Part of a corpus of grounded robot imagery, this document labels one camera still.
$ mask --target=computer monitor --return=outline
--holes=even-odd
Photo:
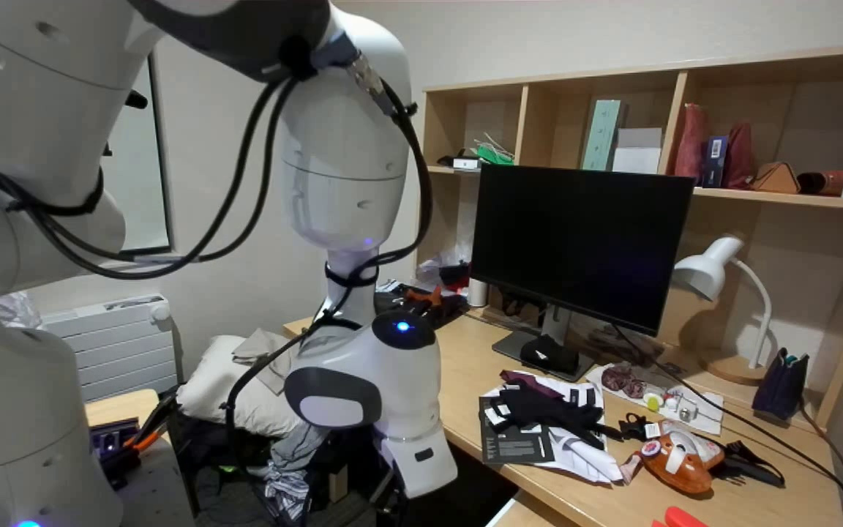
[[[690,186],[671,174],[487,164],[472,275],[655,334]]]

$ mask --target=white wall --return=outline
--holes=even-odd
[[[677,66],[787,56],[843,44],[843,0],[343,0],[408,45],[415,98],[475,78]],[[177,45],[159,50],[163,149],[178,247],[219,201],[256,83]],[[231,261],[152,284],[77,278],[36,290],[45,310],[162,290],[172,300],[185,366],[219,329],[280,328],[317,306],[323,258],[276,204]]]

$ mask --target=desk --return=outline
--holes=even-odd
[[[291,322],[286,329],[298,334],[308,322]],[[509,360],[491,350],[491,341],[504,340],[509,329],[496,322],[478,319],[478,310],[453,319],[440,328],[443,348],[443,423],[460,449],[481,455],[481,419],[478,398],[500,384],[500,367],[520,367],[518,360]],[[725,394],[725,407],[750,414],[750,400],[744,392],[725,388],[725,379],[700,372],[689,378],[700,388],[712,388]],[[620,414],[642,411],[633,400],[605,398],[605,422],[617,423]],[[778,438],[804,449],[816,461],[832,467],[828,445],[810,428],[772,428]],[[535,467],[535,466],[500,466],[509,483],[520,489],[520,495],[535,504],[553,509],[556,514],[573,523],[602,523],[602,527],[638,527],[662,518],[668,505],[681,505],[690,514],[703,518],[712,527],[747,527],[747,523],[803,523],[803,527],[834,527],[843,523],[839,492],[832,480],[825,480],[816,467],[799,461],[787,449],[775,448],[775,441],[765,438],[752,428],[724,419],[719,441],[744,438],[758,455],[769,458],[787,480],[787,489],[772,489],[755,480],[728,483],[714,480],[714,495],[709,501],[684,498],[664,483],[659,483],[651,470],[638,470],[629,486],[591,486],[585,480]],[[610,441],[616,458],[626,458],[638,441]]]
[[[156,408],[156,403],[159,394],[152,388],[141,388],[92,400],[84,403],[84,411],[87,423],[96,428],[125,419],[144,422]],[[141,455],[141,467],[128,476],[128,483],[118,495],[125,505],[124,527],[193,523],[181,467],[166,433]]]

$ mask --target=white desk lamp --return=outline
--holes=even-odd
[[[724,278],[725,278],[725,262],[734,262],[737,268],[744,268],[744,275],[755,284],[755,290],[760,291],[765,300],[765,319],[760,319],[760,334],[758,341],[750,353],[750,360],[744,357],[724,357],[724,360],[712,360],[709,367],[725,379],[734,384],[760,384],[765,378],[765,366],[760,366],[760,353],[765,353],[765,341],[768,341],[768,329],[769,329],[769,316],[772,316],[772,300],[769,291],[765,287],[765,281],[734,255],[740,250],[740,239],[737,237],[718,237],[703,255],[690,255],[681,258],[674,268],[674,284],[693,290],[696,296],[718,300],[719,290],[724,290]]]

